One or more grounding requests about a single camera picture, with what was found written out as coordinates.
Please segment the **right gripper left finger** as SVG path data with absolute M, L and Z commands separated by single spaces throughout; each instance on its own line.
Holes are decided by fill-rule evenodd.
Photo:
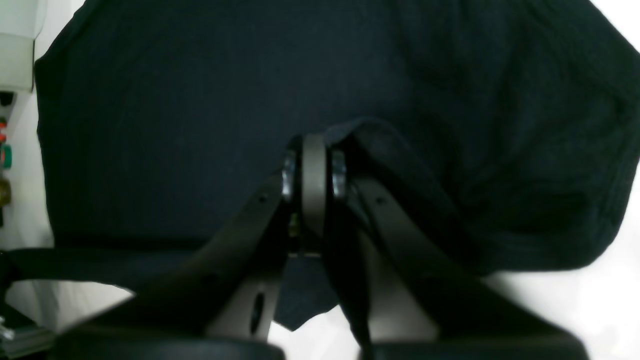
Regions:
M 328 180 L 322 135 L 286 151 L 272 175 L 178 271 L 55 342 L 57 360 L 283 360 L 267 341 L 291 250 L 320 252 Z

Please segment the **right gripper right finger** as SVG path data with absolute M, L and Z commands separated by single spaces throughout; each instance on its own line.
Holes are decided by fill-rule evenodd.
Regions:
M 372 173 L 327 151 L 325 265 L 361 360 L 586 360 L 574 335 L 466 272 Z

